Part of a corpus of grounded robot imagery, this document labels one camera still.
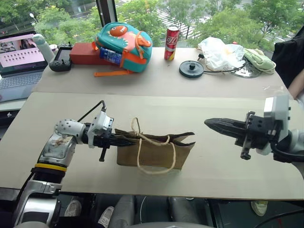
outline laptop screen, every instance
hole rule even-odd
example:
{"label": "laptop screen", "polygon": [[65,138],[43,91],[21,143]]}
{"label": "laptop screen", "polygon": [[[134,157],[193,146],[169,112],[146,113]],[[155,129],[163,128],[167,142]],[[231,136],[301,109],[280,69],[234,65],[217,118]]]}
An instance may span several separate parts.
{"label": "laptop screen", "polygon": [[0,38],[0,75],[43,69],[47,62],[33,41],[35,32]]}

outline white plastic bag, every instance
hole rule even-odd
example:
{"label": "white plastic bag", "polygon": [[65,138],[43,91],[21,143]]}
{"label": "white plastic bag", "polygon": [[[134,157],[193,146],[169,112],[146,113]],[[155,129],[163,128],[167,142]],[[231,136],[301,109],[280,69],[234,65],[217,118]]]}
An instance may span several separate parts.
{"label": "white plastic bag", "polygon": [[245,61],[244,48],[237,44],[224,44],[221,39],[208,37],[199,43],[210,70],[231,70],[241,67]]}

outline laptop keyboard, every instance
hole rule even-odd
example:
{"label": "laptop keyboard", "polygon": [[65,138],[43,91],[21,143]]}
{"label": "laptop keyboard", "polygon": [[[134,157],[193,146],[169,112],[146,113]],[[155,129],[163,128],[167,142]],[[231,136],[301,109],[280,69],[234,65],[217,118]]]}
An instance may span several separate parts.
{"label": "laptop keyboard", "polygon": [[42,72],[35,72],[2,78],[0,80],[0,89],[36,84],[41,78],[41,75]]}

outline shoe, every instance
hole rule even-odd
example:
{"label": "shoe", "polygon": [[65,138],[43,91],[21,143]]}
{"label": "shoe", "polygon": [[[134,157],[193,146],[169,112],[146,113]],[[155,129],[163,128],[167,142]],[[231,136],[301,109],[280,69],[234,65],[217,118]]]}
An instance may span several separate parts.
{"label": "shoe", "polygon": [[100,216],[98,223],[103,225],[104,228],[108,227],[113,211],[114,207],[109,206],[106,210],[104,210],[103,214]]}
{"label": "shoe", "polygon": [[66,208],[65,217],[75,217],[75,216],[80,216],[80,214],[81,214],[81,203],[76,199],[71,200],[68,207]]}
{"label": "shoe", "polygon": [[258,216],[264,216],[267,211],[268,201],[251,201],[252,210]]}

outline laptop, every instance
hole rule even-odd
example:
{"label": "laptop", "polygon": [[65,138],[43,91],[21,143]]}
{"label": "laptop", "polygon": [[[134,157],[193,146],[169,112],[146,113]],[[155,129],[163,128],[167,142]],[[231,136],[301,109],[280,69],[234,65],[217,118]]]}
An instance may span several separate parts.
{"label": "laptop", "polygon": [[28,98],[48,65],[33,41],[34,34],[0,37],[0,102]]}

